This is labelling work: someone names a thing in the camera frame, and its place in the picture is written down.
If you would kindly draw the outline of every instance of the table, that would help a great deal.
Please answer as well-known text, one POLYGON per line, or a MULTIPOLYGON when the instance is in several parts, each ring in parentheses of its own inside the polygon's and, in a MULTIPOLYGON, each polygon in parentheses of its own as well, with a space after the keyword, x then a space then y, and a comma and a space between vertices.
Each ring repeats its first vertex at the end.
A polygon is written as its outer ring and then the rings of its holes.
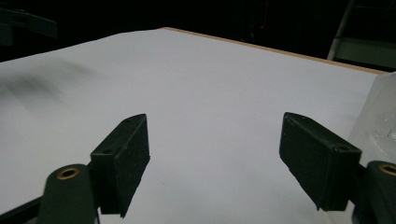
POLYGON ((374 73, 174 29, 0 63, 0 213, 146 113, 151 161, 102 223, 327 223, 278 156, 283 113, 347 138, 374 73))

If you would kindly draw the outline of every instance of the brass grommet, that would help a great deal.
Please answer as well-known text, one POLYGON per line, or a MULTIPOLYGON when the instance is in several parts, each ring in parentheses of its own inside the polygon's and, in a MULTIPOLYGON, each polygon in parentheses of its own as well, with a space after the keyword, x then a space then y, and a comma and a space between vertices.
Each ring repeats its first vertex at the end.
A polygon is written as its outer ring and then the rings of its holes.
POLYGON ((60 180, 66 180, 78 175, 79 169, 77 167, 69 167, 58 173, 57 178, 60 180))
POLYGON ((396 166, 395 165, 382 164, 382 165, 379 165, 379 169, 388 175, 396 176, 396 166))

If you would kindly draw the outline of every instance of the wooden table edge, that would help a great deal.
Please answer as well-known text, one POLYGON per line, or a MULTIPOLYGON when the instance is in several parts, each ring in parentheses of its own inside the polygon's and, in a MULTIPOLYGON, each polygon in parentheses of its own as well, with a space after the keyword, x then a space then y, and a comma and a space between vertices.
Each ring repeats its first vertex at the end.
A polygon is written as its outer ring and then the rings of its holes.
POLYGON ((289 55, 289 56, 293 56, 293 57, 304 58, 304 59, 308 59, 308 60, 312 60, 312 61, 316 61, 316 62, 320 62, 320 63, 328 63, 328 64, 332 64, 332 65, 336 65, 336 66, 350 68, 350 69, 354 69, 354 70, 358 70, 358 71, 362 71, 362 72, 367 72, 367 73, 373 73, 373 74, 377 74, 377 75, 382 75, 382 74, 386 74, 387 73, 387 72, 384 72, 384 71, 375 70, 375 69, 371 69, 371 68, 360 67, 360 66, 356 66, 356 65, 352 65, 352 64, 347 64, 347 63, 333 62, 333 61, 330 61, 330 60, 315 58, 315 57, 306 56, 306 55, 298 54, 298 53, 292 53, 292 52, 288 52, 288 51, 285 51, 285 50, 270 49, 270 48, 267 48, 267 47, 253 45, 253 44, 249 44, 249 43, 245 43, 245 42, 241 42, 241 41, 226 39, 226 38, 217 37, 217 36, 213 36, 213 35, 203 35, 203 34, 195 33, 195 32, 192 32, 192 31, 180 30, 180 29, 176 29, 176 28, 172 28, 172 27, 163 27, 161 29, 175 31, 175 32, 181 32, 183 34, 189 34, 189 35, 198 35, 198 36, 201 36, 201 37, 221 40, 221 41, 225 41, 225 42, 229 42, 229 43, 233 43, 233 44, 237 44, 237 45, 242 45, 242 46, 246 46, 246 47, 251 47, 251 48, 255 48, 255 49, 264 49, 264 50, 272 51, 272 52, 275 52, 275 53, 281 53, 281 54, 285 54, 285 55, 289 55))

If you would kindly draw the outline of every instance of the clear plastic object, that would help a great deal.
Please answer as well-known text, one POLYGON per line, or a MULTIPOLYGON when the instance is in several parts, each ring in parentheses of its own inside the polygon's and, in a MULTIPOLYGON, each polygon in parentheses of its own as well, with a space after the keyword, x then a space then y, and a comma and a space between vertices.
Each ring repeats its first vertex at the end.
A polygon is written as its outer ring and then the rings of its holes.
MULTIPOLYGON (((396 73, 375 78, 347 141, 362 150, 363 166, 369 161, 396 163, 396 73)), ((349 203, 345 212, 327 212, 328 223, 352 223, 353 207, 349 203)))

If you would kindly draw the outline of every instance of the dark background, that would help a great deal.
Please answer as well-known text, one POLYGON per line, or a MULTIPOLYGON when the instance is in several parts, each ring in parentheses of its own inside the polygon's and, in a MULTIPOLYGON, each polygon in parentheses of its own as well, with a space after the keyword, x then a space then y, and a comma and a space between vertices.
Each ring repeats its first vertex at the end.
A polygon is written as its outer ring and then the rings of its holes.
MULTIPOLYGON (((394 0, 357 0, 345 35, 396 42, 394 0)), ((174 27, 326 58, 346 0, 0 0, 54 20, 58 37, 14 27, 0 62, 123 32, 174 27)))

